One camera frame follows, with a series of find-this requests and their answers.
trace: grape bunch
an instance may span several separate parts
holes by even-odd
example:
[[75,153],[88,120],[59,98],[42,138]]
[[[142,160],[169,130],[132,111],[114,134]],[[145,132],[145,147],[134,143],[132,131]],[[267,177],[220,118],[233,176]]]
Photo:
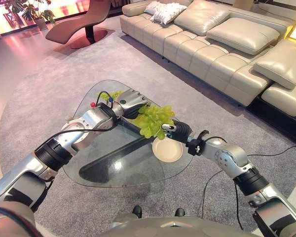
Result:
[[[112,92],[109,94],[111,95],[111,97],[115,100],[120,94],[122,94],[123,91],[122,90],[118,90],[118,91],[115,91],[115,92]],[[109,101],[109,96],[106,94],[106,93],[102,93],[100,98],[104,99],[105,101]]]
[[164,107],[159,106],[143,106],[139,110],[137,118],[132,122],[141,128],[140,134],[146,138],[151,136],[158,137],[160,140],[164,139],[164,132],[161,128],[162,124],[167,123],[174,125],[171,118],[174,117],[172,107],[167,105]]

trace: area rug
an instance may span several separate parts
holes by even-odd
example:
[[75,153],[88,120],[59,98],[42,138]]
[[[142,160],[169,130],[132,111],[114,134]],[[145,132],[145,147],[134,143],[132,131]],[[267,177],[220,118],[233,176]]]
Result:
[[[125,36],[119,18],[101,27],[113,32],[96,44],[76,51],[56,48],[17,86],[0,122],[0,165],[7,173],[72,116],[85,93],[96,83],[113,79],[139,90],[159,105],[172,105],[176,116],[193,130],[209,130],[247,154],[276,154],[295,145],[235,101],[190,73],[163,60]],[[251,157],[266,179],[288,197],[296,185],[296,148],[275,157]],[[174,216],[178,207],[201,215],[202,192],[219,168],[194,157],[179,175],[163,182],[131,188],[92,188],[72,181],[61,169],[36,220],[62,237],[91,237],[107,230],[120,212],[143,208],[143,217]],[[245,230],[257,226],[253,208],[240,194],[240,220]],[[211,180],[204,219],[239,228],[233,181],[223,172]]]

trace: glass tabletop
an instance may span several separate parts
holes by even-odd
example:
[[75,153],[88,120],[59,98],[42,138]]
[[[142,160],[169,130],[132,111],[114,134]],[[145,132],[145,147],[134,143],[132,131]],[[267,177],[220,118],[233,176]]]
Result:
[[[128,89],[128,86],[115,80],[95,84],[84,96],[74,119],[90,109],[90,103],[96,101],[98,92],[105,90],[113,93]],[[171,178],[190,164],[193,156],[187,153],[184,144],[183,154],[177,161],[159,160],[152,152],[155,138],[146,139],[139,134],[139,130],[130,120],[123,118],[116,128],[101,133],[89,147],[79,151],[64,166],[65,173],[75,182],[86,186],[127,187]]]

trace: chaise lounge chair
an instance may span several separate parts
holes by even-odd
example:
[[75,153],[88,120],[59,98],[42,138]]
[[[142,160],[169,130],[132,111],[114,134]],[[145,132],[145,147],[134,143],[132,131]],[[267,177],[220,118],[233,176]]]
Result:
[[68,20],[55,25],[46,35],[46,39],[66,44],[71,36],[81,28],[85,28],[86,38],[75,41],[72,48],[82,48],[101,40],[107,35],[107,31],[93,32],[93,26],[103,22],[111,7],[111,0],[90,0],[87,13],[80,18]]

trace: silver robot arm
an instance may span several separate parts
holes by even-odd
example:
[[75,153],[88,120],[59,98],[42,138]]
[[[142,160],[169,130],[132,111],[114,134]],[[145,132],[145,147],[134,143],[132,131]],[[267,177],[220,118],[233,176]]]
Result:
[[279,237],[285,227],[296,223],[296,209],[260,175],[243,149],[221,137],[210,136],[207,130],[195,137],[195,133],[183,122],[175,121],[174,126],[164,124],[162,128],[167,137],[184,143],[188,153],[203,155],[234,180],[249,205],[257,208],[253,218],[264,236]]
[[47,195],[47,184],[54,180],[63,165],[79,150],[89,146],[101,132],[113,129],[122,116],[134,119],[138,109],[147,103],[149,101],[138,91],[129,89],[113,102],[111,108],[99,103],[80,118],[67,122],[58,135],[43,143],[2,177],[0,206],[6,201],[18,202],[35,212]]

